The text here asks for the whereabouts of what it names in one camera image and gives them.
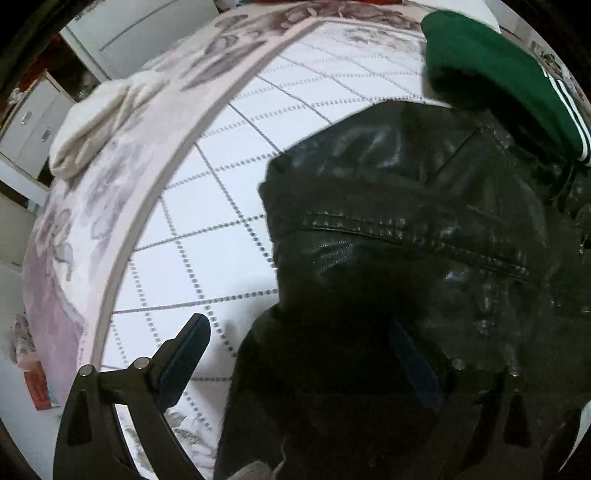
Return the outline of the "black leather jacket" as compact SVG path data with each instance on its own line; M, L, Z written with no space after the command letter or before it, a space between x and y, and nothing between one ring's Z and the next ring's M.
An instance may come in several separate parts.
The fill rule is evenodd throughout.
M270 161L279 300L217 479L586 479L580 167L489 113L385 102Z

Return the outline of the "bed with floral blanket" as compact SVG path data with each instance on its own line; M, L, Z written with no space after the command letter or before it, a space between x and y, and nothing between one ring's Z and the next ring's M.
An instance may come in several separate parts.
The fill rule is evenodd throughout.
M25 255L26 317L59 401L66 399L81 366L100 369L133 248L163 188L229 100L280 50L322 23L423 35L421 20L432 10L410 3L242 6L141 68L162 73L168 83L129 116L80 173L55 177Z

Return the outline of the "white floral quilted mat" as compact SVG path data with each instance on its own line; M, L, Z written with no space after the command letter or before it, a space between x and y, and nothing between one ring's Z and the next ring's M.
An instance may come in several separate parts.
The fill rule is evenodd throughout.
M325 22L280 50L231 98L160 193L126 265L99 367L149 357L189 318L211 341L165 418L211 478L235 356L277 300L273 246L259 197L270 160L386 100L434 104L424 36Z

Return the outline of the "white folded knit sweater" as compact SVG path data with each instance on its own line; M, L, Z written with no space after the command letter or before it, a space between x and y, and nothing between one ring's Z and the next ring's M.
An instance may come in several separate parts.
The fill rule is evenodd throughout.
M168 83L162 73L140 71L100 84L68 111L49 150L49 169L59 179L76 176L129 116Z

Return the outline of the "white drawer unit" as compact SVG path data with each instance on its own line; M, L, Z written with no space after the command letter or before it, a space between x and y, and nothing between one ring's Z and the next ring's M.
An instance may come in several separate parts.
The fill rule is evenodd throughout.
M41 75L2 128L1 153L37 179L47 163L54 137L73 105L71 96L51 75Z

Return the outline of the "white sliding wardrobe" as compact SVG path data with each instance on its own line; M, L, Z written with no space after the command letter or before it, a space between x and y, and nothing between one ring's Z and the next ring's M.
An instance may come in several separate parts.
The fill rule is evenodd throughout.
M60 35L99 81L107 81L130 76L217 15L211 0L93 1Z

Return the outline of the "green striped folded garment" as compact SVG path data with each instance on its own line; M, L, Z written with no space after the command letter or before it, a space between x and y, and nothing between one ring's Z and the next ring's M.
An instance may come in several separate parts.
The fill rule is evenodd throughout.
M514 139L590 166L590 126L565 83L483 23L439 10L422 21L435 92L466 110L488 110Z

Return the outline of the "white pillow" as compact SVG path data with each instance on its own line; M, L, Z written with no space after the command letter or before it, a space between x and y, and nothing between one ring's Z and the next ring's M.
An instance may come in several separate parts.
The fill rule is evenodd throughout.
M435 10L460 13L501 32L500 25L485 1L482 0L412 0L410 4Z

